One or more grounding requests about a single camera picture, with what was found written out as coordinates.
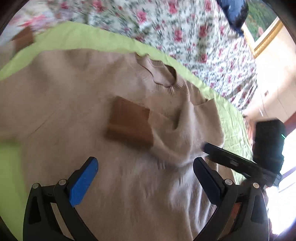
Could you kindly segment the dark blue pillow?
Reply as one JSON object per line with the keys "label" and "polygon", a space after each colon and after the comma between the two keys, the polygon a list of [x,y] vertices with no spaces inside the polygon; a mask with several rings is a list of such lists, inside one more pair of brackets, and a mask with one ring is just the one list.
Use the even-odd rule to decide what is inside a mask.
{"label": "dark blue pillow", "polygon": [[243,36],[242,26],[249,13],[249,6],[246,0],[217,0],[222,8],[230,27],[239,35]]}

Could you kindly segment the rose floral quilt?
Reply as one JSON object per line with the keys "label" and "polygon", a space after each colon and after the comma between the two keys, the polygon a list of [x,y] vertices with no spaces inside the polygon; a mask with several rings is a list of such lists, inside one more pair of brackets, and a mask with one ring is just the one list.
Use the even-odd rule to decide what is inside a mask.
{"label": "rose floral quilt", "polygon": [[175,58],[237,109],[257,89],[256,64],[217,1],[29,1],[13,14],[1,44],[26,27],[36,34],[65,21],[136,39]]}

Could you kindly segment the gold framed landscape painting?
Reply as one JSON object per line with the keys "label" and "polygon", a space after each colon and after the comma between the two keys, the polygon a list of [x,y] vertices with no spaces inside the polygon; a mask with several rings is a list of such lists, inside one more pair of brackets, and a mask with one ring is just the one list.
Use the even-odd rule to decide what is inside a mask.
{"label": "gold framed landscape painting", "polygon": [[283,27],[276,13],[264,1],[247,1],[248,16],[242,26],[254,58],[257,58]]}

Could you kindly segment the lime green bed sheet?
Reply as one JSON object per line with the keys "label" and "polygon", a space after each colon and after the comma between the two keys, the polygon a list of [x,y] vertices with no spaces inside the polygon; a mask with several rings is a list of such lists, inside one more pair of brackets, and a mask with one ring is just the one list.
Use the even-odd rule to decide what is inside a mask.
{"label": "lime green bed sheet", "polygon": [[[215,99],[225,133],[224,148],[246,159],[251,159],[252,150],[242,114],[229,101],[204,84],[177,60],[154,47],[119,34],[80,23],[59,24],[39,34],[34,44],[16,54],[1,69],[1,79],[27,66],[42,51],[78,48],[149,54],[152,59],[161,60],[174,67],[183,78],[196,85],[205,97]],[[28,196],[21,170],[20,148],[15,144],[1,143],[1,218],[17,240],[23,239],[23,216],[25,199]]]}

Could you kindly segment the beige knit sweater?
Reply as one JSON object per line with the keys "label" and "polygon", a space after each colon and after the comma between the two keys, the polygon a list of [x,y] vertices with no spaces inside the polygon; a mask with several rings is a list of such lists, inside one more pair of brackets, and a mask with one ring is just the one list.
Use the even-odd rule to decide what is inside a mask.
{"label": "beige knit sweater", "polygon": [[193,162],[224,144],[216,102],[149,56],[40,53],[1,81],[1,140],[20,143],[27,186],[98,159],[77,207],[98,240],[193,240],[214,213]]}

